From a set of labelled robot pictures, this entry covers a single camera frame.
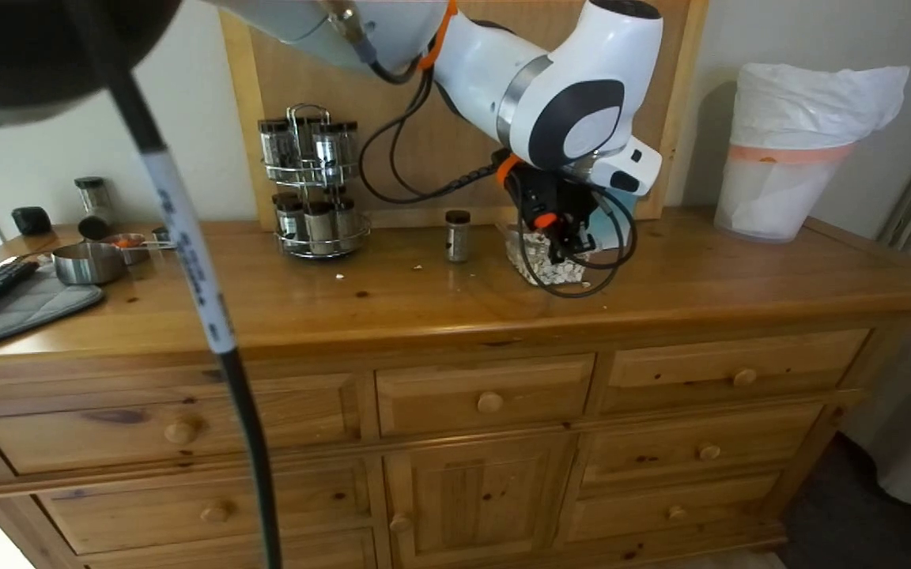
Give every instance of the wooden countertop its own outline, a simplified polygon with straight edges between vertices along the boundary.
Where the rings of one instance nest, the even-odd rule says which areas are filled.
[[[448,267],[443,232],[373,232],[343,261],[298,261],[255,223],[209,223],[209,248],[245,352],[333,353],[348,347],[451,347],[614,336],[674,336],[706,327],[876,319],[911,312],[911,258],[811,228],[794,244],[752,244],[706,211],[643,221],[639,253],[585,300],[528,288],[494,228]],[[106,288],[88,312],[0,344],[0,356],[206,353],[173,253]]]

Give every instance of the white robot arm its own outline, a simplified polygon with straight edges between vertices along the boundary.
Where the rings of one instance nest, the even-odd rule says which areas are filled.
[[[571,34],[551,53],[443,0],[212,2],[278,41],[385,78],[404,77],[435,38],[435,85],[517,157],[633,195],[659,178],[661,155],[633,137],[661,43],[661,17],[643,0],[585,0]]]

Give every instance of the wooden dresser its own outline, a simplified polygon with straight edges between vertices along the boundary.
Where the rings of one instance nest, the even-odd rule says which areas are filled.
[[[911,258],[643,223],[556,300],[494,232],[377,232],[333,267],[216,223],[293,569],[618,566],[781,545],[781,515],[911,323]],[[0,526],[34,566],[245,569],[241,432],[171,255],[0,344]]]

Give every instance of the white wall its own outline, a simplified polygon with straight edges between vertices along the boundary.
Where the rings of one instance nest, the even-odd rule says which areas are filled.
[[[668,202],[714,202],[739,63],[911,66],[911,0],[712,0]],[[862,140],[816,204],[873,236],[911,178],[911,85],[891,127]]]
[[[219,12],[188,0],[135,68],[202,217],[254,217]],[[106,178],[126,221],[155,221],[150,178],[106,96],[33,127],[0,130],[0,232],[17,204],[76,217],[76,178]]]

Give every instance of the drawer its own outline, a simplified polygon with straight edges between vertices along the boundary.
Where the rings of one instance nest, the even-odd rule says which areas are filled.
[[[284,534],[368,522],[368,466],[330,463],[275,467]],[[254,537],[255,507],[246,471],[122,480],[38,493],[76,554],[110,554],[216,537]]]
[[[868,329],[618,352],[602,412],[835,389]]]
[[[358,375],[254,372],[268,445],[314,445],[362,436]],[[0,450],[19,475],[188,458],[241,450],[223,385],[196,393],[88,393],[0,401]]]
[[[717,467],[781,466],[798,454],[819,409],[599,426],[581,436],[581,484],[659,480]]]
[[[775,477],[712,480],[639,493],[588,497],[568,507],[561,540],[670,532],[756,517]]]
[[[378,369],[378,426],[396,432],[485,430],[581,413],[591,356]]]
[[[377,546],[371,532],[333,532],[287,537],[282,545],[291,569],[373,569]],[[262,569],[255,540],[206,540],[180,546],[120,551],[82,556],[88,569]]]

